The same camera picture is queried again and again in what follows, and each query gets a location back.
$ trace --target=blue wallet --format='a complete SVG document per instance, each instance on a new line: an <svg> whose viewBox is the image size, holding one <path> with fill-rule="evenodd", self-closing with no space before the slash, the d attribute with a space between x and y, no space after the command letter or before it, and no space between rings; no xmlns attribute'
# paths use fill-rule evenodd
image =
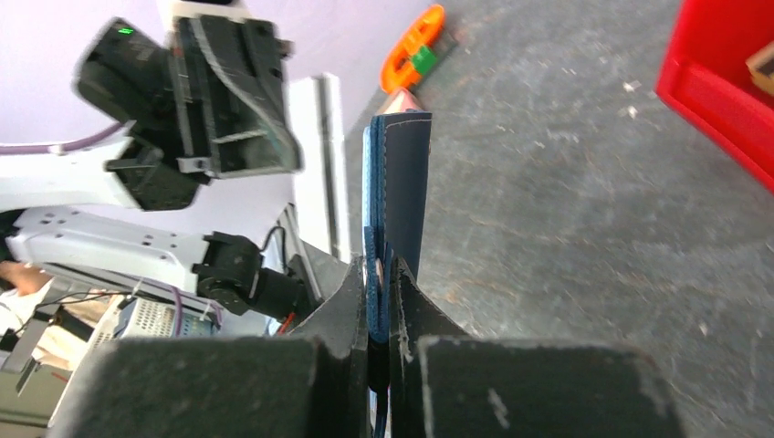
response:
<svg viewBox="0 0 774 438"><path fill-rule="evenodd" d="M429 112L384 114L363 132L363 250L369 333L389 338L392 258L419 274L430 161Z"/></svg>

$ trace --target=cable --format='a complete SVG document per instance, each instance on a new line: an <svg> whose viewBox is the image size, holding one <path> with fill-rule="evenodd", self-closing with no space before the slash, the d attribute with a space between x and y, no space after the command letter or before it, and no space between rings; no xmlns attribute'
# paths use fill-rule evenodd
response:
<svg viewBox="0 0 774 438"><path fill-rule="evenodd" d="M63 152L78 151L107 139L109 136L118 132L121 128L123 128L123 124L116 123L110 125L106 130L97 132L96 134L86 137L85 139L65 141L63 143L0 143L0 155L31 155L38 153L49 153L50 148L52 147L59 147Z"/></svg>
<svg viewBox="0 0 774 438"><path fill-rule="evenodd" d="M221 311L220 306L215 302L213 302L212 307L215 309L215 321L217 322L218 328L221 328L223 326L223 312Z"/></svg>
<svg viewBox="0 0 774 438"><path fill-rule="evenodd" d="M174 295L174 325L172 328L173 338L180 336L183 331L183 299L180 297L180 290L177 287L172 288Z"/></svg>
<svg viewBox="0 0 774 438"><path fill-rule="evenodd" d="M36 304L35 305L35 310L38 310L39 308L42 308L44 306L50 306L52 304L63 304L63 305L64 304L78 304L78 303L84 303L86 301L93 301L95 299L100 299L102 297L109 297L111 295L130 295L130 293L129 292L106 292L106 293L96 294L95 297L88 297L88 298L83 298L83 299L75 299L75 300L72 300L72 301L62 302L63 299L67 299L69 297L74 297L76 295L86 295L86 296L88 296L88 295L95 295L95 294L89 293L89 292L76 292L76 293L73 293L73 294L68 294L68 295L65 295L63 297L59 297L59 298L57 298L57 299L55 299L53 301L47 301L45 303ZM22 324L19 328L17 328L14 331L13 335L16 336L19 333L21 333L24 329L26 329L26 326L29 325L29 321L30 320L32 320L32 318L28 319L27 321L25 321L24 324Z"/></svg>
<svg viewBox="0 0 774 438"><path fill-rule="evenodd" d="M288 236L288 231L285 229L284 226L282 226L282 225L274 225L273 227L271 227L271 229L268 230L266 239L264 240L264 244L261 245L258 248L258 251L263 253L264 251L267 250L268 244L269 244L269 242L271 242L271 236L274 233L276 233L277 231L281 231L282 232L281 240L279 242L279 244L281 246L281 248L280 248L280 255L279 256L280 256L280 262L282 263L282 270L283 271L287 271L288 270L288 251L285 248L285 242L286 242L286 239L287 239L287 236Z"/></svg>
<svg viewBox="0 0 774 438"><path fill-rule="evenodd" d="M293 322L293 319L295 318L296 318L295 313L291 313L290 315L288 315L288 317L285 318L285 322L283 322L282 325L279 326L279 329L277 330L277 334L281 335L285 333L285 331L288 330L288 327L290 327L290 323Z"/></svg>
<svg viewBox="0 0 774 438"><path fill-rule="evenodd" d="M58 372L53 372L53 371L52 371L52 372L51 372L51 375L52 375L52 376L54 376L55 378L57 378L57 379L61 380L61 381L64 381L65 383L67 383L67 382L69 382L69 381L70 381L70 379L68 379L67 377L65 377L65 376L63 376L63 375L61 375L61 374L59 374Z"/></svg>
<svg viewBox="0 0 774 438"><path fill-rule="evenodd" d="M384 438L387 433L387 416L390 410L390 398L387 390L376 393L376 423L373 425L373 438Z"/></svg>

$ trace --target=person's arm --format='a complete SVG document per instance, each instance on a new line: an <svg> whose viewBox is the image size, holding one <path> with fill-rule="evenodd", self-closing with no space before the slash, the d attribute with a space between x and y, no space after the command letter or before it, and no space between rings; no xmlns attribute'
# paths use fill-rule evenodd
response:
<svg viewBox="0 0 774 438"><path fill-rule="evenodd" d="M0 262L0 278L16 287L20 297L37 293L51 281L51 276L34 266L15 262Z"/></svg>

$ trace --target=red bin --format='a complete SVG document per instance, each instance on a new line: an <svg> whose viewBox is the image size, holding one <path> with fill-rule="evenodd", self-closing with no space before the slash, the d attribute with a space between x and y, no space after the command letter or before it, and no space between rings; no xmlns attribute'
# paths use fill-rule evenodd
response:
<svg viewBox="0 0 774 438"><path fill-rule="evenodd" d="M774 0L686 0L656 93L774 192L774 97L745 62L774 41Z"/></svg>

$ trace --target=white plastic panel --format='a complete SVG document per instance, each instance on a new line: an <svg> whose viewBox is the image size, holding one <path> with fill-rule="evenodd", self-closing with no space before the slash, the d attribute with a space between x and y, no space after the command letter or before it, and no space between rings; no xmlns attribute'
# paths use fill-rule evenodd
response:
<svg viewBox="0 0 774 438"><path fill-rule="evenodd" d="M325 88L324 102L319 98L320 86ZM334 254L335 249L338 258L349 263L349 207L338 78L325 74L290 82L287 107L290 128L304 154L304 169L293 180L299 237L325 253ZM328 141L324 141L323 130L328 133Z"/></svg>
<svg viewBox="0 0 774 438"><path fill-rule="evenodd" d="M80 360L83 360L83 358L92 352L95 348L99 347L105 342L113 340L113 332L119 325L119 304L122 301L123 299L113 300L113 302L108 307L108 310L106 310L102 315L102 318L99 319L97 326L94 327L94 331L91 333L89 342L86 344L86 348L84 349Z"/></svg>
<svg viewBox="0 0 774 438"><path fill-rule="evenodd" d="M121 156L122 137L82 151L0 156L0 210L97 203L138 208L105 162Z"/></svg>
<svg viewBox="0 0 774 438"><path fill-rule="evenodd" d="M209 244L202 235L178 235L67 207L26 210L6 238L14 257L34 264L88 266L149 278L196 293L192 265Z"/></svg>

